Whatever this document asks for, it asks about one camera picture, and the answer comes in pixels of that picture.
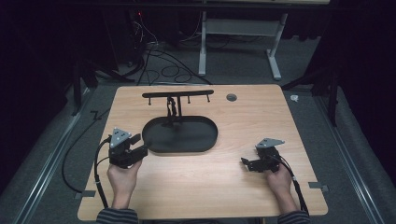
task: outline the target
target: gray floor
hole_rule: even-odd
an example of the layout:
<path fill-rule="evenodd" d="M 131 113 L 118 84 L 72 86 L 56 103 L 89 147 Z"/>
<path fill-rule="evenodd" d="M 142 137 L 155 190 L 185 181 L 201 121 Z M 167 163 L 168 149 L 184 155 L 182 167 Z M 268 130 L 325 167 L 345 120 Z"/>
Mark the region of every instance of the gray floor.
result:
<path fill-rule="evenodd" d="M 224 42 L 221 40 L 209 43 L 209 46 L 213 48 L 207 51 L 205 78 L 213 84 L 275 83 L 283 85 L 289 83 L 304 74 L 318 43 L 318 40 L 305 42 L 297 39 L 282 40 L 276 53 L 282 80 L 274 81 L 263 54 L 265 49 L 271 47 L 271 40 L 264 38 L 250 42 L 248 40 L 252 38 L 240 36 L 233 38 L 246 41 L 231 41 L 221 49 L 217 48 L 223 45 Z M 180 46 L 175 49 L 161 43 L 158 49 L 172 53 L 192 71 L 198 70 L 198 46 Z M 161 58 L 150 57 L 147 69 L 161 73 L 162 69 L 169 65 L 171 64 L 168 61 Z M 167 75 L 174 71 L 176 68 L 164 70 Z M 156 76 L 154 72 L 149 73 L 149 77 L 147 75 L 142 77 L 142 84 L 148 80 L 152 81 Z M 164 82 L 175 82 L 175 80 L 173 77 L 160 77 L 157 82 L 164 84 Z M 203 82 L 194 77 L 189 83 Z M 74 107 L 73 102 L 69 101 L 64 110 L 41 134 L 29 157 L 1 196 L 0 223 L 81 222 L 77 217 L 80 199 L 75 199 L 76 193 L 62 180 L 62 160 L 52 164 L 54 173 L 48 176 L 47 182 L 44 181 L 48 183 L 47 186 L 45 185 L 42 190 L 37 190 L 35 182 L 40 179 L 40 172 L 43 168 L 47 167 L 48 158 L 52 156 L 62 158 L 65 151 L 73 146 L 65 163 L 66 178 L 75 188 L 84 188 L 92 168 L 94 151 L 106 124 L 106 115 L 102 120 L 96 121 L 87 132 L 83 132 L 93 122 L 91 111 L 98 111 L 101 114 L 110 108 L 117 87 L 121 85 L 125 84 L 100 80 L 97 89 L 89 90 L 85 94 L 86 104 L 77 117 L 71 116 Z M 312 97 L 308 89 L 309 86 L 299 86 L 292 91 L 284 91 L 284 94 L 318 181 L 329 188 L 328 191 L 323 192 L 329 206 L 329 213 L 321 217 L 312 217 L 313 223 L 392 223 L 396 220 L 396 202 L 392 200 L 396 198 L 395 188 L 361 133 L 342 90 L 340 90 L 336 111 L 338 126 L 333 128 L 329 126 L 329 121 L 322 111 L 322 102 L 325 102 L 326 98 Z M 291 94 L 299 95 L 298 103 L 290 100 Z M 70 135 L 65 134 L 68 127 L 71 130 Z M 342 136 L 342 142 L 337 139 L 337 134 Z M 56 148 L 61 147 L 63 143 L 64 150 L 57 154 Z M 351 181 L 356 180 L 357 177 L 351 175 L 350 166 L 344 163 L 345 154 L 342 153 L 340 147 L 346 148 L 348 155 L 353 159 L 353 167 L 359 171 L 358 178 L 361 178 L 365 184 L 364 187 L 372 196 L 373 203 L 368 203 L 370 205 L 368 208 L 365 202 L 371 200 L 362 198 L 361 195 L 364 194 L 357 193 L 360 186 L 354 184 L 356 181 Z M 36 196 L 36 200 L 32 200 L 30 197 L 32 191 L 42 194 L 33 195 Z M 20 213 L 20 211 L 27 210 L 30 213 Z M 375 214 L 379 214 L 380 218 L 377 222 L 368 215 L 372 213 L 374 217 Z M 274 223 L 275 219 L 268 217 L 266 221 Z"/>

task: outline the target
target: wooden table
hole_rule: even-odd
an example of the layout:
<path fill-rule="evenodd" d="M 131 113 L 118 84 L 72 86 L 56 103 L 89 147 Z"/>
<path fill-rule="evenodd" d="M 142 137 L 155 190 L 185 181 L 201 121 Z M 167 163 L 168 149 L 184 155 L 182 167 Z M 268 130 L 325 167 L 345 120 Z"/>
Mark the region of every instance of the wooden table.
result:
<path fill-rule="evenodd" d="M 241 157 L 257 160 L 255 145 L 263 138 L 284 140 L 276 146 L 290 164 L 301 185 L 312 216 L 327 213 L 327 204 L 320 189 L 311 189 L 308 182 L 317 182 L 304 145 L 296 129 L 282 90 L 277 85 L 227 86 L 150 86 L 118 89 L 102 139 L 115 127 L 141 133 L 145 124 L 156 117 L 166 117 L 165 98 L 149 100 L 144 92 L 213 90 L 210 103 L 206 96 L 181 98 L 183 115 L 199 115 L 212 119 L 218 126 L 217 143 L 198 154 L 155 155 L 143 160 L 137 186 L 131 200 L 140 219 L 269 217 L 279 214 L 276 199 L 269 190 L 263 173 L 252 173 Z M 230 102 L 227 94 L 237 100 Z M 108 146 L 99 159 L 107 156 Z M 108 161 L 99 165 L 99 175 L 109 204 L 112 189 L 106 178 Z M 85 190 L 96 190 L 93 172 Z M 292 188 L 292 195 L 298 202 Z M 103 209 L 98 193 L 81 201 L 78 217 L 95 220 Z"/>

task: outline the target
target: striped sleeve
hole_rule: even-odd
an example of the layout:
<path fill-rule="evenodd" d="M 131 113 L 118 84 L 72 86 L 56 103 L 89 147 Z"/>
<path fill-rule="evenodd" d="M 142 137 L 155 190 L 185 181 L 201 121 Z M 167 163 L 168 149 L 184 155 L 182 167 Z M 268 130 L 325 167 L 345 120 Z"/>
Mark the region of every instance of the striped sleeve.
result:
<path fill-rule="evenodd" d="M 105 208 L 98 214 L 96 223 L 137 224 L 137 213 L 132 209 Z"/>
<path fill-rule="evenodd" d="M 305 224 L 311 223 L 309 215 L 305 211 L 295 211 L 282 214 L 277 218 L 278 224 Z"/>

